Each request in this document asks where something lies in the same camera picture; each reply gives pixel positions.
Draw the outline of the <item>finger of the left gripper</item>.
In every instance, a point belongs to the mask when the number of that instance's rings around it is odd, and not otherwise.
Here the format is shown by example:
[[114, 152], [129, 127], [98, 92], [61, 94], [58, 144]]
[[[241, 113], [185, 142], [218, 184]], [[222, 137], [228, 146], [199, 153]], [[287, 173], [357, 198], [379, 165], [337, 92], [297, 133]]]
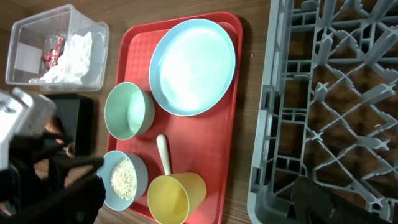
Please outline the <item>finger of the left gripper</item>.
[[57, 174], [68, 174], [70, 170], [83, 166], [91, 166], [87, 174], [94, 174], [103, 164], [104, 159], [102, 157], [76, 156], [71, 158], [67, 156], [52, 156], [49, 159], [50, 168]]

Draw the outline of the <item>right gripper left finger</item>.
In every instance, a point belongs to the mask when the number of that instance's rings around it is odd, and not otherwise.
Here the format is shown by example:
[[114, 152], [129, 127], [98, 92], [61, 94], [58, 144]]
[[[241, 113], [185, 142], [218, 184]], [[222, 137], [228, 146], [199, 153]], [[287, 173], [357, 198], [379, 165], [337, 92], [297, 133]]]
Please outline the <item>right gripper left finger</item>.
[[105, 197], [103, 180], [94, 174], [15, 215], [1, 217], [1, 224], [94, 223]]

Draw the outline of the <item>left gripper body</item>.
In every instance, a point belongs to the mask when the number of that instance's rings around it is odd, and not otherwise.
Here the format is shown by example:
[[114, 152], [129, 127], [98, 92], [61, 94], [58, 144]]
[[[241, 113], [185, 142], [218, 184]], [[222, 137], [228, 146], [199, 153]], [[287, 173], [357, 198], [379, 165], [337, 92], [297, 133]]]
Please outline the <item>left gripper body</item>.
[[51, 194], [48, 179], [35, 172], [35, 164], [52, 156], [59, 156], [73, 142], [71, 136], [44, 132], [32, 136], [16, 135], [1, 149], [7, 149], [8, 165], [1, 169], [1, 202], [11, 214], [41, 201]]

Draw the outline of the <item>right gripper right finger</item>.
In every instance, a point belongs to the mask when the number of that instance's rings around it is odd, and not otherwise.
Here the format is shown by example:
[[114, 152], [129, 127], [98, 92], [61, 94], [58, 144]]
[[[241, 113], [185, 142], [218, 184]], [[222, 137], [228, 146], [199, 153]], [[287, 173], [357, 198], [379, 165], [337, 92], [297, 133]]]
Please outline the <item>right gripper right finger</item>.
[[297, 220], [304, 224], [389, 224], [306, 177], [294, 182], [292, 200]]

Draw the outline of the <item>blue bowl with rice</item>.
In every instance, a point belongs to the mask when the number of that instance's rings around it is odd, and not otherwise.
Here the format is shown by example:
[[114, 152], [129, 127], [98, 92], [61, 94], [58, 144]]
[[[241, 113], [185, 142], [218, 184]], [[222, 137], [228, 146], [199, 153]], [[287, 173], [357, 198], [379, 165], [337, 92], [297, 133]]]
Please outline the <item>blue bowl with rice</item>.
[[109, 151], [97, 175], [106, 189], [104, 203], [112, 210], [123, 211], [144, 195], [148, 184], [148, 171], [137, 155], [122, 151]]

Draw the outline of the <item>green bowl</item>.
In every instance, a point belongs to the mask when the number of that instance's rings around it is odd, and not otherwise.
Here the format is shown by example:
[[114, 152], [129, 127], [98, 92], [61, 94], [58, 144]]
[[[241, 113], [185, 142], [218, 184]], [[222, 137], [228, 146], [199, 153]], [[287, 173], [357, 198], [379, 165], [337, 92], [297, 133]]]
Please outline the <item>green bowl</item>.
[[136, 84], [122, 82], [108, 95], [104, 120], [109, 133], [118, 140], [128, 140], [150, 129], [155, 105], [148, 93]]

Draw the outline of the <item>yellow plastic cup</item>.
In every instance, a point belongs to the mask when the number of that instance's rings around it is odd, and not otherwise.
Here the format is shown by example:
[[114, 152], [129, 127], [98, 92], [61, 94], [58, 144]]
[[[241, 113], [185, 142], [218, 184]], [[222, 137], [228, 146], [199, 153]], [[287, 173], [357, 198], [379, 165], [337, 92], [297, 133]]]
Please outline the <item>yellow plastic cup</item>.
[[156, 177], [147, 191], [147, 204], [161, 224], [181, 224], [206, 197], [205, 181], [193, 172]]

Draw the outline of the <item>red snack wrapper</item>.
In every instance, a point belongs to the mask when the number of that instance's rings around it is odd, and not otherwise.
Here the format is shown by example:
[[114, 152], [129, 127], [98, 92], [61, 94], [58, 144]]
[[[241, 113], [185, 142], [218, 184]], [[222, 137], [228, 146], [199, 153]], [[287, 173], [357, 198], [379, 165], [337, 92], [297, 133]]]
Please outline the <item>red snack wrapper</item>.
[[58, 64], [58, 59], [64, 52], [66, 43], [65, 36], [56, 35], [56, 37], [57, 41], [55, 42], [54, 48], [51, 48], [43, 57], [41, 57], [41, 61], [47, 70], [50, 70]]

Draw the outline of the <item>white napkin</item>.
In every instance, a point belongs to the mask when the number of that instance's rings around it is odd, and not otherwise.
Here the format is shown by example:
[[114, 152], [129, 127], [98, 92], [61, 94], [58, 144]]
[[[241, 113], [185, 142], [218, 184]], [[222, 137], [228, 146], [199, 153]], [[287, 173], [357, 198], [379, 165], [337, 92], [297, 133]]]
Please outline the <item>white napkin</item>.
[[93, 45], [91, 32], [87, 32], [84, 36], [72, 35], [70, 44], [69, 49], [64, 48], [64, 52], [59, 57], [56, 66], [50, 70], [45, 68], [46, 72], [40, 78], [32, 78], [29, 83], [71, 83], [81, 85], [83, 83], [81, 78], [90, 69], [91, 48]]

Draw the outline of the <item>light blue plate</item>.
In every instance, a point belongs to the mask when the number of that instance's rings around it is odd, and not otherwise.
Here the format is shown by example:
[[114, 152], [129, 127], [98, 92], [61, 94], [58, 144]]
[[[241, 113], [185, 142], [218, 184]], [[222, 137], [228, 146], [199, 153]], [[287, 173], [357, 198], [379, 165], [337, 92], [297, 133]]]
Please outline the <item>light blue plate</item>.
[[227, 31], [208, 19], [189, 19], [173, 26], [156, 45], [149, 85], [165, 111], [195, 116], [222, 99], [235, 69], [235, 49]]

